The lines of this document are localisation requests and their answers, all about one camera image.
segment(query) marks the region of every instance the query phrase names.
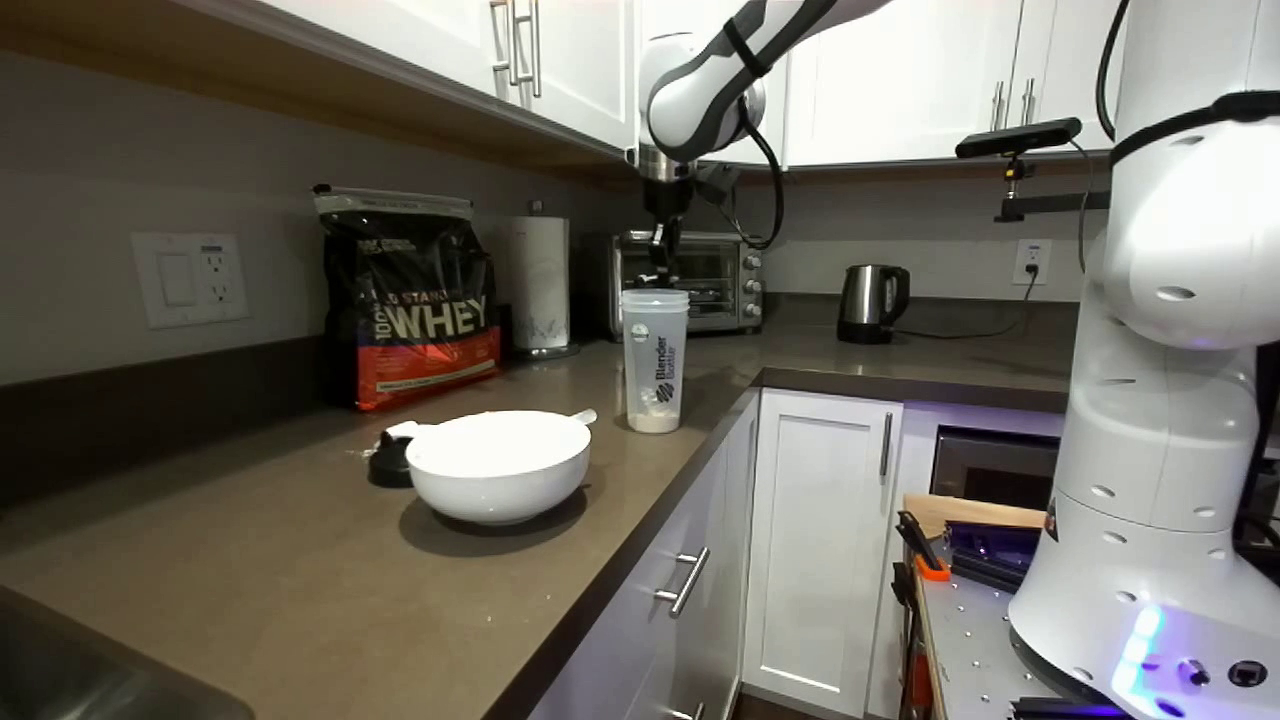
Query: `toaster oven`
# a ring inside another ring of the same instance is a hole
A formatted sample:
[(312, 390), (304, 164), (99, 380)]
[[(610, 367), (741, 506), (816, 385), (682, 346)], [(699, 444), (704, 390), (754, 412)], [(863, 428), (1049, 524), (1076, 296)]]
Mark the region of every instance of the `toaster oven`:
[[(617, 296), (639, 288), (648, 271), (648, 226), (629, 226), (614, 240), (610, 315), (617, 324)], [(675, 288), (690, 292), (690, 332), (757, 332), (766, 319), (762, 251), (735, 233), (682, 233)]]

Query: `cabinet handle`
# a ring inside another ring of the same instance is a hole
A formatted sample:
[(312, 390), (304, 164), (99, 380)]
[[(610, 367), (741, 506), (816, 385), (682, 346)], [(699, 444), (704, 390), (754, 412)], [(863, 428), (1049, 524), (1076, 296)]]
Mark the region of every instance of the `cabinet handle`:
[(696, 578), (709, 566), (714, 547), (696, 553), (696, 556), (675, 556), (675, 564), (693, 564), (685, 584), (675, 590), (651, 590), (658, 601), (672, 603), (669, 614), (685, 613), (690, 590), (696, 588)]
[(512, 11), (512, 43), (518, 43), (518, 81), (527, 84), (527, 90), (541, 99), (546, 97), (546, 7), (541, 0), (527, 0), (527, 11)]
[(888, 453), (894, 453), (894, 415), (886, 412), (886, 428), (879, 428), (879, 483), (888, 480)]
[(704, 720), (704, 715), (709, 715), (709, 702), (696, 702), (693, 710), (665, 708), (665, 720)]
[(1004, 125), (1004, 81), (993, 90), (993, 129), (999, 129), (999, 125)]
[(491, 75), (509, 75), (509, 66), (512, 66), (512, 54), (509, 54), (509, 43), (512, 43), (512, 36), (509, 36), (509, 27), (512, 27), (512, 18), (506, 18), (506, 11), (512, 11), (512, 3), (509, 0), (488, 0), (488, 18), (491, 18)]
[(1026, 125), (1034, 125), (1034, 115), (1036, 115), (1036, 75), (1027, 75), (1026, 84)]

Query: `wall outlet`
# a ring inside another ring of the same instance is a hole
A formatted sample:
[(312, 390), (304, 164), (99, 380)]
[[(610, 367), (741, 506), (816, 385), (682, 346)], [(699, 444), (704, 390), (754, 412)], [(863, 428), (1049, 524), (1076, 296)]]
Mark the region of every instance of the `wall outlet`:
[(1013, 251), (1013, 284), (1049, 284), (1049, 240), (1019, 240)]
[(135, 233), (132, 259), (155, 329), (248, 315), (239, 246), (228, 233)]

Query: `protein powder bag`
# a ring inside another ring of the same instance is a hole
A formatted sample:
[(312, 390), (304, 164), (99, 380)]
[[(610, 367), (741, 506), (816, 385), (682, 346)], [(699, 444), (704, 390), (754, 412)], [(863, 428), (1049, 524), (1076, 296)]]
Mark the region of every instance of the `protein powder bag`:
[(327, 385), (361, 412), (495, 373), (491, 262), (458, 195), (316, 188)]

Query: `shaker bottle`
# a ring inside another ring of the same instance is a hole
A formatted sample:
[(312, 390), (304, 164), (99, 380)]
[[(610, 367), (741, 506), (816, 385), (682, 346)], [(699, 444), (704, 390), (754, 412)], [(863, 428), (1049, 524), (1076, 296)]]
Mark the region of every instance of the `shaker bottle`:
[(626, 415), (634, 433), (682, 428), (685, 332), (690, 332), (685, 288), (622, 292)]

